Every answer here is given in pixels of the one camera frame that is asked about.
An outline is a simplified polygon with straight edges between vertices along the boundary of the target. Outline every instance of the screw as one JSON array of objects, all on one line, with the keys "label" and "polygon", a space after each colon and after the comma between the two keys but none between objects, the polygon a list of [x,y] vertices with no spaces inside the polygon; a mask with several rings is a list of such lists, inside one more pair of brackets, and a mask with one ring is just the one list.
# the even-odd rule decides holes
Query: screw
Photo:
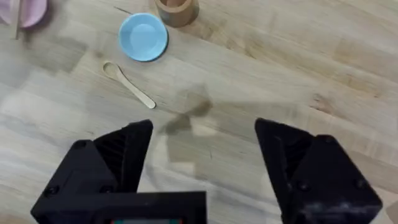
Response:
[{"label": "screw", "polygon": [[44,190],[44,196],[46,197],[51,197],[56,195],[60,191],[60,186],[54,186],[54,187],[47,187],[47,189]]},{"label": "screw", "polygon": [[112,193],[113,192],[113,187],[112,186],[102,186],[102,188],[99,190],[100,193]]},{"label": "screw", "polygon": [[297,181],[297,187],[299,190],[301,190],[303,192],[308,192],[309,190],[311,190],[310,185],[301,180]]},{"label": "screw", "polygon": [[355,186],[358,190],[363,190],[363,189],[365,189],[366,181],[363,180],[363,179],[355,180],[354,186]]},{"label": "screw", "polygon": [[326,143],[332,143],[333,140],[334,139],[332,137],[330,137],[330,136],[326,137]]}]

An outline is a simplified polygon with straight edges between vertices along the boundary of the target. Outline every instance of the bowl rim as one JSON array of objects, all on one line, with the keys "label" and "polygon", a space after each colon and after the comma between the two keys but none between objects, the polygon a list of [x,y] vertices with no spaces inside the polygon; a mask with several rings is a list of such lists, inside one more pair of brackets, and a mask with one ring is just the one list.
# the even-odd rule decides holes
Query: bowl rim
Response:
[{"label": "bowl rim", "polygon": [[[47,8],[48,8],[49,1],[48,1],[48,0],[38,0],[38,1],[43,1],[43,2],[45,2],[45,4],[44,4],[44,9],[42,10],[42,13],[41,13],[40,16],[38,16],[35,20],[21,21],[21,27],[22,27],[22,28],[32,27],[32,26],[38,24],[38,23],[43,19],[45,13],[47,12]],[[11,23],[11,18],[10,18],[10,17],[6,17],[6,16],[2,15],[1,13],[0,13],[0,18],[1,18],[6,24],[10,24],[10,23]]]},{"label": "bowl rim", "polygon": [[[164,33],[166,34],[166,40],[165,40],[164,46],[162,46],[162,51],[161,51],[161,53],[160,53],[159,55],[157,55],[156,57],[145,58],[145,59],[135,58],[135,57],[133,57],[133,56],[130,54],[130,52],[128,52],[128,51],[123,47],[123,45],[122,45],[122,42],[121,42],[121,41],[122,41],[122,37],[121,37],[121,36],[122,36],[122,35],[121,35],[122,29],[131,21],[131,19],[133,19],[133,18],[135,18],[135,17],[138,17],[138,16],[149,16],[149,17],[155,19],[159,24],[161,24],[161,29],[162,29],[162,30],[164,31]],[[127,56],[129,56],[131,59],[136,60],[136,61],[138,61],[138,62],[150,62],[150,61],[153,61],[153,60],[159,58],[159,57],[164,53],[164,51],[166,50],[168,43],[169,43],[169,33],[168,33],[167,29],[166,29],[166,26],[163,24],[163,22],[162,22],[158,17],[156,17],[155,15],[153,15],[153,14],[151,14],[151,13],[140,12],[140,13],[135,13],[135,14],[133,14],[133,15],[130,15],[127,19],[125,19],[125,20],[123,21],[123,23],[121,24],[121,26],[120,26],[120,28],[119,28],[119,46],[120,46],[120,48],[122,48],[122,51],[123,51]]]}]

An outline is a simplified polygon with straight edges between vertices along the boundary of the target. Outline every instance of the black plastic part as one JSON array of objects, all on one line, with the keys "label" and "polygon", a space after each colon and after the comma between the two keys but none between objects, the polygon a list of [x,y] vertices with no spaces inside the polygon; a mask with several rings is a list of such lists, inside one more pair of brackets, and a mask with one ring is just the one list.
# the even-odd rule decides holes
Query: black plastic part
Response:
[{"label": "black plastic part", "polygon": [[256,121],[256,132],[283,223],[367,224],[382,208],[332,136],[264,119]]},{"label": "black plastic part", "polygon": [[206,224],[205,192],[136,193],[152,130],[147,120],[75,142],[34,205],[33,217],[40,224],[135,218]]}]

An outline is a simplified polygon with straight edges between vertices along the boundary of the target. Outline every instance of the display screen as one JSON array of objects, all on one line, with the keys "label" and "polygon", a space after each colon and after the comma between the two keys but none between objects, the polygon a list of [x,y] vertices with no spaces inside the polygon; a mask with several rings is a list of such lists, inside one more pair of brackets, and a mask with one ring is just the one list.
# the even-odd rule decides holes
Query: display screen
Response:
[{"label": "display screen", "polygon": [[115,220],[111,224],[183,224],[182,220]]}]

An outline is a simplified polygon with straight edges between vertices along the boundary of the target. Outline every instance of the wooden spoon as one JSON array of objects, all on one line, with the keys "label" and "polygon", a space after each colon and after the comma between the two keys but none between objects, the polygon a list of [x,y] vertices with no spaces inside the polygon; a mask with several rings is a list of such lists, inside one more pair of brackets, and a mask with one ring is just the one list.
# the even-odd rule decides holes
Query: wooden spoon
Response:
[{"label": "wooden spoon", "polygon": [[21,21],[22,0],[11,0],[11,25],[10,35],[12,39],[18,39],[19,23]]},{"label": "wooden spoon", "polygon": [[145,93],[139,90],[127,79],[127,77],[121,71],[119,65],[113,62],[105,62],[103,65],[103,71],[108,78],[112,78],[113,80],[121,82],[148,108],[154,109],[156,107],[156,103],[151,98],[149,98]]}]

